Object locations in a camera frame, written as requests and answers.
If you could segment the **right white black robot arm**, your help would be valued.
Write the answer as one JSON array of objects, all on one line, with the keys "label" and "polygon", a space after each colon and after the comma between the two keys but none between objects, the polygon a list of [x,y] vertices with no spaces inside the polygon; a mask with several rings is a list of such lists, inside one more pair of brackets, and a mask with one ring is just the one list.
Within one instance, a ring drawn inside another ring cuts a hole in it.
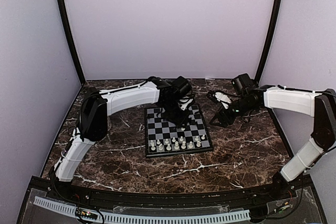
[{"label": "right white black robot arm", "polygon": [[214,90],[207,98],[221,107],[210,124],[222,128],[235,120],[259,109],[285,111],[311,119],[312,132],[308,140],[284,166],[272,177],[268,195],[273,200],[287,193],[290,183],[312,169],[317,161],[335,148],[335,90],[323,91],[290,88],[266,84],[260,86],[249,74],[238,75],[231,80],[234,94]]}]

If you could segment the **black grey chessboard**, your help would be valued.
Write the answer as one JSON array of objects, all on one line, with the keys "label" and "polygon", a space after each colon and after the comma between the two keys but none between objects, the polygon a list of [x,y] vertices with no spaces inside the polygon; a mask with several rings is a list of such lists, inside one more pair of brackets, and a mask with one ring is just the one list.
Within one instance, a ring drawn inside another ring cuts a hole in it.
[{"label": "black grey chessboard", "polygon": [[[201,111],[201,108],[198,104],[194,104],[189,107],[189,117],[188,123],[178,128],[172,122],[169,122],[161,117],[163,108],[146,108],[144,111],[145,118],[145,156],[150,157],[163,157],[163,156],[172,156],[177,154],[193,154],[201,152],[209,152],[214,149],[208,129]],[[180,142],[180,137],[183,137],[183,141],[186,142],[186,149],[181,149],[182,142]],[[195,137],[199,137],[199,141],[202,142],[201,147],[196,146]],[[176,139],[176,142],[179,142],[180,149],[175,150],[174,144],[172,143],[172,138]],[[161,141],[161,144],[164,145],[164,151],[158,152],[157,140]],[[165,140],[170,140],[171,150],[167,151]],[[153,141],[156,147],[155,151],[151,151],[149,141]],[[194,147],[188,148],[189,142],[193,142]]]}]

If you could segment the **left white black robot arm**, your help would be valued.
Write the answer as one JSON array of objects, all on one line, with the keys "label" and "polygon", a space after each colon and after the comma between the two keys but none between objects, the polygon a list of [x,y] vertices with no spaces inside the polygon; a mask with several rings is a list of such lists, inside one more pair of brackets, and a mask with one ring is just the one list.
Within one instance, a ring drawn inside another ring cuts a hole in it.
[{"label": "left white black robot arm", "polygon": [[163,119],[184,126],[194,99],[191,84],[182,76],[172,81],[152,76],[139,84],[110,90],[90,88],[82,101],[72,136],[49,171],[50,179],[56,181],[54,193],[63,201],[74,197],[74,189],[67,183],[73,180],[87,151],[107,135],[109,116],[136,106],[156,104],[164,110]]}]

